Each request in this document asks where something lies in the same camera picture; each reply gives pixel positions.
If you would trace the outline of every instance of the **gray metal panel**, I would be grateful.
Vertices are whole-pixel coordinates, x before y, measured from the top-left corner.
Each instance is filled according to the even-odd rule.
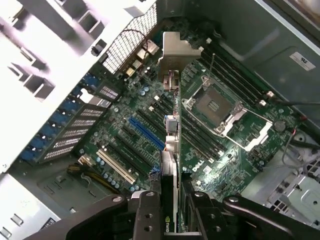
[[[9,173],[56,215],[65,218],[71,209],[79,211],[110,194],[99,184],[92,182],[88,187],[85,180],[67,174],[67,167],[76,161],[70,156],[36,166],[16,161]]]
[[[10,174],[0,175],[0,232],[10,240],[21,240],[38,232],[52,218],[60,218],[32,195]]]

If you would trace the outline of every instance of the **connector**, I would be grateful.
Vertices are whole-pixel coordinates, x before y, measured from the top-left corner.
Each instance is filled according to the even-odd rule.
[[[134,184],[137,180],[136,176],[129,173],[123,166],[121,166],[115,159],[108,155],[104,150],[100,149],[96,153],[103,161],[109,164],[118,174],[120,174],[128,183]]]

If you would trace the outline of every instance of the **metal bracket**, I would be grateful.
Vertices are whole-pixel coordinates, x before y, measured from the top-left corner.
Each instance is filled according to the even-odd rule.
[[[159,81],[163,82],[169,71],[181,74],[191,61],[200,57],[199,49],[192,49],[186,40],[180,40],[180,32],[164,32],[163,56],[159,59]]]

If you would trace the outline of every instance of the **motherboard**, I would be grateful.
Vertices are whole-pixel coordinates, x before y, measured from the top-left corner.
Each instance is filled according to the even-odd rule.
[[[166,150],[166,116],[175,105],[157,74],[166,31],[180,32],[181,39],[201,49],[201,58],[184,69],[179,84],[179,167],[191,174],[196,190],[217,200],[241,193],[286,144],[300,118],[290,107],[271,101],[275,94],[270,88],[218,41],[183,19],[164,24],[149,42],[156,51],[148,58],[143,55],[143,61],[133,57],[117,76],[125,88],[121,98],[77,146],[76,154],[94,160],[95,170],[115,191],[130,196],[152,187],[152,173],[160,171],[160,151]]]

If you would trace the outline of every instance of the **green circuit board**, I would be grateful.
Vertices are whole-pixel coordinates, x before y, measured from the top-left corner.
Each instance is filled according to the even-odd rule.
[[[181,32],[181,39],[188,40],[194,48],[199,48],[206,42],[197,31],[188,30],[188,24],[184,20],[170,24],[164,31],[177,31],[177,28]],[[162,42],[162,32],[163,30],[153,39],[158,45]],[[263,91],[269,90],[268,86],[246,69],[242,69],[241,65],[218,45],[214,47],[221,58],[236,66],[237,70],[231,71],[240,70],[241,76],[249,79],[252,85]],[[137,181],[131,185],[109,165],[96,165],[102,176],[107,174],[108,182],[115,181],[119,190],[128,195],[136,190],[150,188],[149,173],[159,166],[159,151],[165,146],[164,117],[173,113],[172,93],[164,92],[162,83],[158,82],[157,62],[161,55],[159,50],[144,63],[141,72],[147,70],[148,74],[134,74],[126,79],[122,97],[112,104],[101,121],[76,148],[77,153],[82,150],[93,160],[97,159],[99,149],[105,149],[120,165],[135,175]],[[225,75],[221,76],[213,71],[203,60],[209,61],[206,57],[195,60],[183,71],[180,85],[182,99],[191,97],[203,84],[202,77],[206,76],[214,80],[212,87],[231,104],[242,102],[247,109],[273,123],[284,122],[288,129],[278,132],[271,128],[263,144],[246,152],[232,141],[208,132],[182,108],[180,169],[192,174],[192,183],[196,190],[210,193],[217,200],[222,200],[227,195],[240,193],[253,180],[286,143],[291,134],[289,130],[295,128],[299,121],[294,111],[287,106],[274,105],[268,101],[265,106],[252,104],[250,98],[229,84]],[[195,114],[198,114],[199,118],[203,117],[200,112]],[[265,123],[265,120],[247,112],[234,124],[228,136],[237,143],[246,145],[250,139],[259,135]],[[214,146],[219,146],[223,154],[218,154]]]

